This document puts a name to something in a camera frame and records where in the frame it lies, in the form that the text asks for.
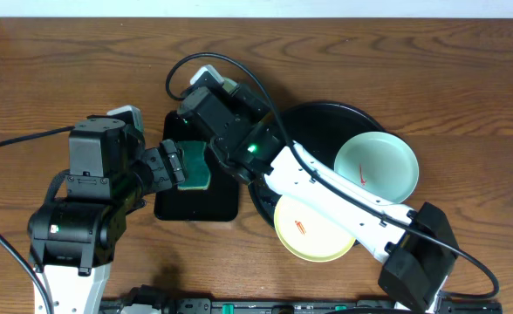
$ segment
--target black plate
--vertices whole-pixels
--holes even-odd
[[[290,136],[330,168],[334,168],[338,150],[353,136],[386,132],[367,113],[333,101],[305,103],[283,112],[282,118]],[[249,185],[249,192],[258,213],[274,228],[274,210],[279,195],[256,184]]]

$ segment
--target sponge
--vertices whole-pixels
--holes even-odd
[[[185,181],[179,183],[177,188],[180,191],[205,190],[210,186],[210,169],[204,160],[206,142],[198,140],[187,140],[177,142],[182,151],[183,171]]]

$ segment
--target wooden table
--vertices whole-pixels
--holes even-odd
[[[421,181],[407,203],[443,208],[461,247],[501,282],[513,313],[513,20],[0,18],[0,140],[139,107],[147,144],[178,103],[164,80],[189,53],[244,62],[282,106],[334,99],[358,106],[416,152]],[[244,79],[217,61],[220,72]],[[181,69],[175,91],[202,61]],[[26,223],[51,177],[68,167],[65,134],[0,149],[0,232],[27,255]],[[106,296],[141,284],[172,296],[382,297],[380,264],[362,247],[330,263],[293,256],[246,189],[233,222],[161,222],[131,215]],[[447,290],[489,281],[463,260]],[[0,312],[31,312],[30,279],[0,247]]]

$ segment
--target black cable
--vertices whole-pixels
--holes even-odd
[[[63,185],[65,178],[68,174],[71,173],[70,169],[63,170],[53,177],[49,187],[47,188],[47,193],[45,194],[44,203],[55,201],[55,196],[57,196],[58,190]]]
[[[14,143],[19,143],[19,142],[25,141],[25,140],[34,140],[34,139],[39,139],[41,137],[48,136],[48,135],[71,131],[73,128],[74,128],[74,126],[66,126],[66,127],[61,127],[58,129],[47,131],[47,132],[34,133],[34,134],[30,134],[30,135],[21,136],[21,137],[15,138],[15,139],[3,140],[3,141],[0,141],[0,147],[7,146],[10,144],[14,144]]]
[[[71,131],[73,128],[74,128],[74,126],[61,127],[61,128],[55,129],[55,130],[47,131],[47,132],[34,133],[34,134],[30,134],[30,135],[17,137],[15,139],[3,140],[3,141],[0,141],[0,147],[4,147],[4,146],[10,145],[10,144],[22,142],[25,140],[34,140],[34,139],[42,138],[42,137],[48,136],[48,135]],[[36,285],[36,287],[39,290],[39,294],[41,295],[41,298],[43,298],[43,300],[44,300],[46,313],[52,314],[53,308],[52,308],[51,300],[49,298],[49,294],[47,294],[47,290],[39,281],[39,278],[36,275],[36,272],[25,261],[25,259],[20,255],[20,253],[18,253],[18,251],[16,251],[16,249],[14,249],[14,247],[12,245],[10,245],[10,243],[1,234],[0,234],[0,244],[4,249],[6,249],[12,255],[12,257],[14,257],[14,259],[16,259],[16,261],[20,264],[20,266],[22,266],[22,268],[24,269],[26,274],[28,274],[28,276],[30,276],[31,281]]]
[[[0,234],[0,244],[1,246],[6,249],[12,257],[22,266],[26,274],[30,276],[31,281],[38,287],[39,294],[41,294],[41,297],[44,299],[45,309],[47,314],[52,314],[52,305],[51,300],[49,299],[49,295],[47,294],[47,291],[45,290],[45,287],[41,284],[39,281],[38,276],[36,275],[36,272],[31,268],[31,266],[24,260],[24,258],[14,249],[12,245]]]
[[[285,129],[280,112],[277,109],[277,106],[274,104],[272,97],[268,94],[268,92],[264,88],[263,84],[260,82],[260,80],[258,80],[258,78],[255,76],[255,74],[253,74],[248,68],[246,68],[241,63],[235,61],[234,59],[232,59],[230,57],[221,55],[219,53],[214,53],[214,52],[199,52],[199,53],[192,54],[190,56],[186,56],[185,58],[183,58],[179,62],[177,62],[177,64],[174,65],[173,68],[171,68],[171,71],[169,72],[168,77],[166,78],[166,92],[168,93],[168,95],[171,99],[184,100],[184,98],[182,98],[182,97],[177,97],[177,96],[173,95],[173,93],[171,92],[170,86],[169,86],[169,84],[171,82],[171,78],[173,77],[173,75],[177,71],[177,69],[179,69],[179,67],[181,67],[182,65],[184,65],[185,63],[187,63],[188,61],[190,61],[192,59],[204,58],[204,57],[218,58],[218,59],[227,61],[227,62],[231,63],[232,65],[235,65],[236,67],[241,69],[243,72],[245,72],[245,74],[247,74],[255,82],[255,84],[258,86],[258,88],[261,90],[262,94],[264,95],[264,98],[268,102],[272,113],[274,114],[274,118],[276,120],[278,129],[280,130],[280,133],[282,134],[282,137],[284,138],[285,145],[290,149],[291,153],[293,154],[293,157],[296,159],[296,161],[301,166],[301,168],[304,169],[305,172],[307,172],[307,174],[309,174],[311,176],[311,178],[313,178],[314,180],[316,180],[317,182],[319,182],[320,184],[322,184],[323,186],[328,188],[331,192],[333,192],[335,195],[341,197],[343,200],[348,201],[352,205],[355,205],[358,208],[365,210],[368,214],[381,219],[383,222],[387,222],[387,223],[390,223],[398,228],[404,229],[404,230],[406,230],[406,232],[409,232],[409,233],[416,235],[422,239],[425,239],[427,241],[430,241],[437,245],[440,245],[443,248],[448,249],[448,250],[452,251],[453,253],[457,254],[458,256],[462,256],[469,262],[473,263],[478,269],[480,269],[489,278],[489,280],[493,284],[493,290],[489,293],[473,295],[473,294],[463,294],[463,293],[457,293],[457,292],[441,291],[441,294],[444,297],[459,297],[459,298],[465,298],[465,299],[483,300],[483,299],[492,298],[499,292],[499,281],[497,280],[496,276],[491,272],[491,270],[489,270],[487,268],[487,266],[485,266],[483,263],[481,263],[480,261],[475,259],[470,254],[464,252],[461,249],[455,248],[454,246],[452,246],[446,242],[435,239],[426,233],[423,233],[419,230],[413,229],[413,228],[407,226],[406,224],[393,219],[390,216],[381,214],[381,213],[377,212],[376,210],[369,208],[366,204],[364,204],[360,201],[354,200],[352,197],[346,195],[345,193],[343,193],[342,191],[338,190],[333,185],[331,185],[330,183],[325,181],[323,178],[321,178],[320,175],[318,175],[316,170],[313,170],[309,166],[307,166],[307,164],[301,159],[301,156],[299,156],[298,152],[296,151],[294,144],[293,144],[293,140],[291,140],[290,135],[287,133],[287,130]]]

